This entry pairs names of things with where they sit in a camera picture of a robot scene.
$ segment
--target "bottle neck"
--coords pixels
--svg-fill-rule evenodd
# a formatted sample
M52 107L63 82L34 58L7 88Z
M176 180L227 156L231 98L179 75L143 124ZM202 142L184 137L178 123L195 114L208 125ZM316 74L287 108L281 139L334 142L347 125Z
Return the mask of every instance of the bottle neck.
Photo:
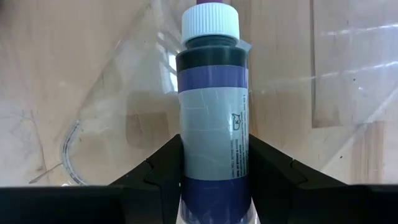
M230 46L235 47L237 41L232 37L227 37L223 35L208 35L203 37L196 37L192 40L188 40L185 43L187 49L192 49L195 47L205 47L205 46Z

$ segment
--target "small printed logo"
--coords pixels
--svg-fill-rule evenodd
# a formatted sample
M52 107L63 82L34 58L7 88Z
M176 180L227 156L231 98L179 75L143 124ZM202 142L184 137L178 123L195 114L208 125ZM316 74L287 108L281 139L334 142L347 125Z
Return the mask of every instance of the small printed logo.
M238 114L232 114L233 117L233 129L234 131L239 130L241 127L241 115Z

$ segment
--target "white bottle cap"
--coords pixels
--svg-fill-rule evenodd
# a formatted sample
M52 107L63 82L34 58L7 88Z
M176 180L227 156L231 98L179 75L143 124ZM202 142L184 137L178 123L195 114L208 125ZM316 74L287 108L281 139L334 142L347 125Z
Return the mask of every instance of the white bottle cap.
M239 16L236 9L227 4L212 2L186 10L182 15L182 45L204 35L225 35L238 42Z

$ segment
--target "plastic bottle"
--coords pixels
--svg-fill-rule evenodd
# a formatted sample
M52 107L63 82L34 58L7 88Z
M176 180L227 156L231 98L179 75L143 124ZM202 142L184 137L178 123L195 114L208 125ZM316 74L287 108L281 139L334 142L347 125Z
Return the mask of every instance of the plastic bottle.
M183 15L177 55L184 146L181 216L187 223L248 223L247 53L237 48L238 12L222 3Z

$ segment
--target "wooden surface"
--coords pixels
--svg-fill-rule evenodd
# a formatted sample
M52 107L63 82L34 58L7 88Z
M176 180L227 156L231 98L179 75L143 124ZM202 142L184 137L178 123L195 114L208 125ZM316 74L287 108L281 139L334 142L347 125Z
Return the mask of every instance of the wooden surface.
M342 181L398 182L397 3L227 3L253 45L251 133ZM172 62L193 4L3 1L0 185L74 184L66 139L75 172L108 184L178 133Z

